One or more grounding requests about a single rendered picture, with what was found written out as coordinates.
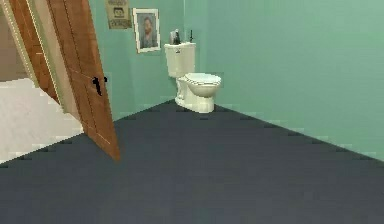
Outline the tan paper poster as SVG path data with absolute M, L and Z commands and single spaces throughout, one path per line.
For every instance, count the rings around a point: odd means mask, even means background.
M 132 27 L 129 0 L 105 0 L 105 9 L 110 29 Z

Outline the white framed portrait picture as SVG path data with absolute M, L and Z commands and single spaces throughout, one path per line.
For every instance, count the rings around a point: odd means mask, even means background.
M 160 47 L 159 11 L 133 8 L 133 21 L 138 53 L 158 51 Z

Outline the brown wooden room door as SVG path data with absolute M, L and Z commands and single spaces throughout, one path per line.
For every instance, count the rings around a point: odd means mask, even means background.
M 89 0 L 0 0 L 27 75 L 120 158 Z M 99 96 L 93 77 L 99 78 Z

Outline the cream toilet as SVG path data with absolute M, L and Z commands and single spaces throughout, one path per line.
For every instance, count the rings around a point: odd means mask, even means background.
M 168 75 L 175 79 L 177 105 L 197 113 L 214 111 L 214 97 L 221 85 L 221 78 L 195 71 L 196 44 L 185 42 L 165 44 Z

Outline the grey box on cistern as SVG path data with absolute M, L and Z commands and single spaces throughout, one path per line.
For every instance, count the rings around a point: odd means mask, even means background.
M 179 30 L 176 29 L 170 32 L 170 44 L 171 45 L 179 45 L 181 43 Z

